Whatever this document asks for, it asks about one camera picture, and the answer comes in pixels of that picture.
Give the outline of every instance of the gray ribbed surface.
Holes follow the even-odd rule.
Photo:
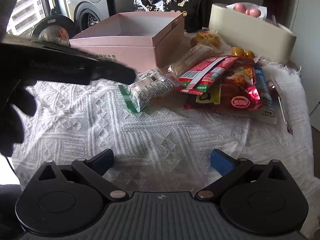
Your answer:
[[[25,234],[21,240],[45,239]],[[124,203],[113,203],[103,217],[81,233],[46,238],[55,240],[303,240],[299,233],[254,236],[229,225],[212,203],[194,200],[190,193],[138,192]]]

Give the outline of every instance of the red oval logo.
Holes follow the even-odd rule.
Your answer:
[[[250,105],[250,101],[246,97],[237,96],[231,100],[231,104],[236,108],[246,108]]]

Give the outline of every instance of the textured woven fabric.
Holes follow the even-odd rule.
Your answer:
[[[310,237],[319,223],[320,180],[313,176],[311,127],[299,75],[275,66],[287,97],[294,135],[287,132],[277,109],[276,125],[211,111],[184,110],[185,95],[173,93],[153,110],[133,114],[114,82],[90,86],[38,82],[34,117],[22,115],[25,143],[12,156],[23,187],[46,159],[69,164],[111,148],[116,162],[104,177],[127,191],[196,192],[220,175],[210,166],[210,152],[219,148],[233,158],[266,164],[280,159],[309,203],[302,233]]]

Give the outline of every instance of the cream storage bin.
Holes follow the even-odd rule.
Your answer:
[[[218,4],[211,8],[209,29],[231,46],[249,49],[273,62],[286,64],[296,36],[281,24],[274,26],[261,19]]]

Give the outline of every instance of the barcode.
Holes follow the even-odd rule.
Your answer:
[[[186,73],[184,73],[181,77],[182,78],[194,78],[200,71],[193,71],[189,70]]]

